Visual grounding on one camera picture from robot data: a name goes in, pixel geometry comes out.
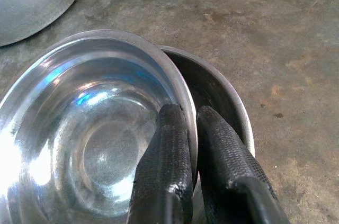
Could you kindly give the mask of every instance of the concrete floor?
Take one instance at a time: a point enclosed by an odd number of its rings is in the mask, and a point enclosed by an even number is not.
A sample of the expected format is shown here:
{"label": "concrete floor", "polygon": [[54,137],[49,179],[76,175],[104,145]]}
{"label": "concrete floor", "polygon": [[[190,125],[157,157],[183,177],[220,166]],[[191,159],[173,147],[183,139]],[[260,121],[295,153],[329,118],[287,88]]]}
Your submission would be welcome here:
{"label": "concrete floor", "polygon": [[238,90],[292,223],[339,223],[339,0],[76,0],[0,48],[0,95],[48,46],[120,29],[206,59]]}

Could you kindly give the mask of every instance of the textured grip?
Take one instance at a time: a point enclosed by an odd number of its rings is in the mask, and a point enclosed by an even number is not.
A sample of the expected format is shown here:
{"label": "textured grip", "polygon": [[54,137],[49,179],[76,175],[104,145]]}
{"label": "textured grip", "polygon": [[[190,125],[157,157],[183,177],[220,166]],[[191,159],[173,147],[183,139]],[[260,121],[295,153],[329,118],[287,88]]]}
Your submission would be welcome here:
{"label": "textured grip", "polygon": [[128,223],[189,223],[192,172],[182,111],[165,105],[135,175]]}
{"label": "textured grip", "polygon": [[[260,164],[234,129],[211,107],[199,110],[198,132],[198,169],[208,222],[288,223]],[[272,216],[277,217],[275,222],[270,222],[272,218],[265,220],[270,209],[274,211]]]}

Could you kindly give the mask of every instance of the gray concrete surface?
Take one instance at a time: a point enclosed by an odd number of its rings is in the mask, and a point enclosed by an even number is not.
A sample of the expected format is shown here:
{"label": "gray concrete surface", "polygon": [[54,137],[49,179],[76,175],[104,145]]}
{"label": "gray concrete surface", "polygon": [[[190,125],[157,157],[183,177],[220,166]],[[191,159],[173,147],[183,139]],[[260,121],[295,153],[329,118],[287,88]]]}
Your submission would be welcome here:
{"label": "gray concrete surface", "polygon": [[257,159],[292,223],[339,223],[339,0],[76,0],[0,48],[0,94],[45,48],[120,29],[216,66],[248,110]]}

